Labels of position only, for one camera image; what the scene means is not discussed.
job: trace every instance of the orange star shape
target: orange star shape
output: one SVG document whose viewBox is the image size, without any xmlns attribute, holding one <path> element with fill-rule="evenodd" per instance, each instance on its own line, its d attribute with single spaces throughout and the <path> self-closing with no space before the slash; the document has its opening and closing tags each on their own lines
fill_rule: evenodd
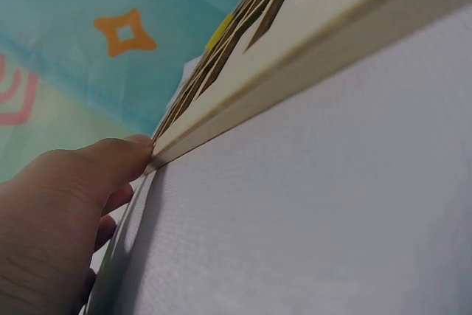
<svg viewBox="0 0 472 315">
<path fill-rule="evenodd" d="M 157 48 L 157 43 L 142 26 L 141 15 L 137 9 L 132 9 L 129 13 L 116 18 L 98 18 L 94 21 L 94 25 L 107 38 L 110 57 L 117 57 L 132 49 L 153 51 Z M 121 41 L 118 30 L 126 26 L 131 28 L 134 37 Z"/>
</svg>

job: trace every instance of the fingernail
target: fingernail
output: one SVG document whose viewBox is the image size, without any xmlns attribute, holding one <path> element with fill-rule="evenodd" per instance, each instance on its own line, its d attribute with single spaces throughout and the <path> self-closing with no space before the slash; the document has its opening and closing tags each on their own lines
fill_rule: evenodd
<svg viewBox="0 0 472 315">
<path fill-rule="evenodd" d="M 135 134 L 134 136 L 129 136 L 125 138 L 126 141 L 139 144 L 143 147 L 150 147 L 153 144 L 153 141 L 148 136 L 144 134 Z"/>
</svg>

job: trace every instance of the blue fabric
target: blue fabric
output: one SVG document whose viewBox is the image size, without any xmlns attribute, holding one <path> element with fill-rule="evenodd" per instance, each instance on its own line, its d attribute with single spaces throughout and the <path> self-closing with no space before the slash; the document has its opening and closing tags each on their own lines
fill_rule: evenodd
<svg viewBox="0 0 472 315">
<path fill-rule="evenodd" d="M 200 55 L 238 0 L 0 0 L 0 49 L 89 106 L 152 133 L 184 64 Z M 116 57 L 94 22 L 137 9 L 155 50 Z M 129 27 L 120 37 L 132 37 Z"/>
</svg>

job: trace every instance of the yellow tab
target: yellow tab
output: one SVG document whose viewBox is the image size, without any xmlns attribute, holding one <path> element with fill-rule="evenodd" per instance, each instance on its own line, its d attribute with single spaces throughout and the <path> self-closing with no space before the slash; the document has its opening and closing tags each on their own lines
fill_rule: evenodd
<svg viewBox="0 0 472 315">
<path fill-rule="evenodd" d="M 229 14 L 227 17 L 225 17 L 225 19 L 223 20 L 223 22 L 220 24 L 220 26 L 218 26 L 218 28 L 216 29 L 215 33 L 213 33 L 213 36 L 210 38 L 210 40 L 208 41 L 208 43 L 206 44 L 205 46 L 205 51 L 209 51 L 211 50 L 211 48 L 213 48 L 213 46 L 218 42 L 218 40 L 221 38 L 224 30 L 226 30 L 226 28 L 228 27 L 229 25 L 229 22 L 233 19 L 233 14 Z"/>
</svg>

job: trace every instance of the hand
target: hand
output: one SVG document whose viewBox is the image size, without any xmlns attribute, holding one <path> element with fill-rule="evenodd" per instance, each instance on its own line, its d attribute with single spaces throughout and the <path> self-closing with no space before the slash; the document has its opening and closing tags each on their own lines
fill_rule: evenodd
<svg viewBox="0 0 472 315">
<path fill-rule="evenodd" d="M 0 313 L 80 311 L 91 256 L 116 228 L 108 213 L 130 201 L 151 151 L 146 136 L 54 150 L 0 185 Z"/>
</svg>

